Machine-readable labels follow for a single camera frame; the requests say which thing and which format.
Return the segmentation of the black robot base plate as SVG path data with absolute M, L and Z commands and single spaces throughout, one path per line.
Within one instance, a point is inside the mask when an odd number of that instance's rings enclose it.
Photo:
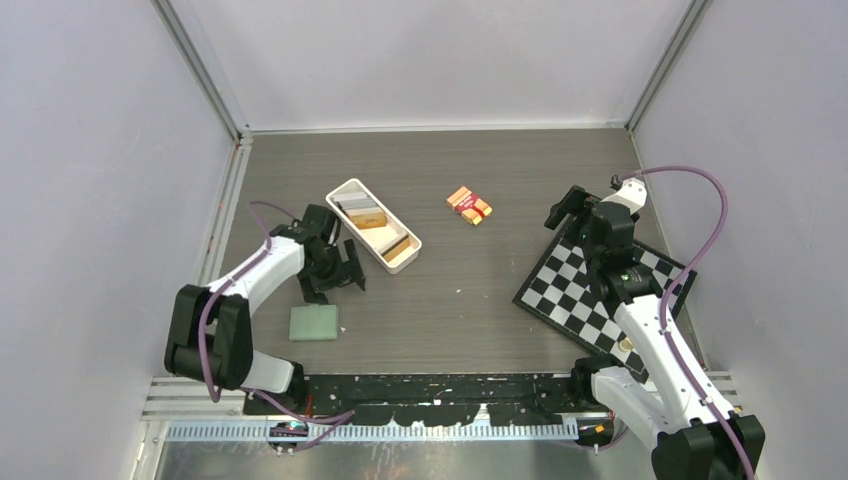
M 609 410 L 581 402 L 566 374 L 313 374 L 297 378 L 281 394 L 255 393 L 246 415 L 272 415 L 281 405 L 321 418 L 354 413 L 357 426 L 466 426 L 486 414 L 492 426 L 547 426 L 566 415 L 610 418 Z

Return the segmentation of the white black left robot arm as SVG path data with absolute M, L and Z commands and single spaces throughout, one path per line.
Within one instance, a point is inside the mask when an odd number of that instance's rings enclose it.
M 341 221 L 310 204 L 288 224 L 265 229 L 260 247 L 230 272 L 176 294 L 164 366 L 205 384 L 218 402 L 225 390 L 258 390 L 280 412 L 298 412 L 307 398 L 301 364 L 257 351 L 251 317 L 280 286 L 294 279 L 308 304 L 325 305 L 327 292 L 366 278 L 351 240 L 338 240 Z

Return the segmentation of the mint green card holder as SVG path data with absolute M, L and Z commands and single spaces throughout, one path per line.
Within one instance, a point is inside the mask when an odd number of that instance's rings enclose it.
M 289 340 L 329 341 L 339 333 L 339 309 L 336 305 L 309 305 L 290 311 Z

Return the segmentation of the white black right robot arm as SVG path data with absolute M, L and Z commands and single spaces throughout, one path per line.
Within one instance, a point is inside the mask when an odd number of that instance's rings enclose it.
M 634 230 L 647 200 L 629 181 L 599 200 L 574 185 L 545 221 L 565 227 L 581 249 L 591 293 L 640 356 L 657 392 L 624 367 L 601 359 L 576 362 L 571 397 L 584 410 L 612 410 L 649 449 L 658 479 L 752 479 L 765 442 L 753 415 L 740 415 L 688 349 L 650 269 L 635 258 Z

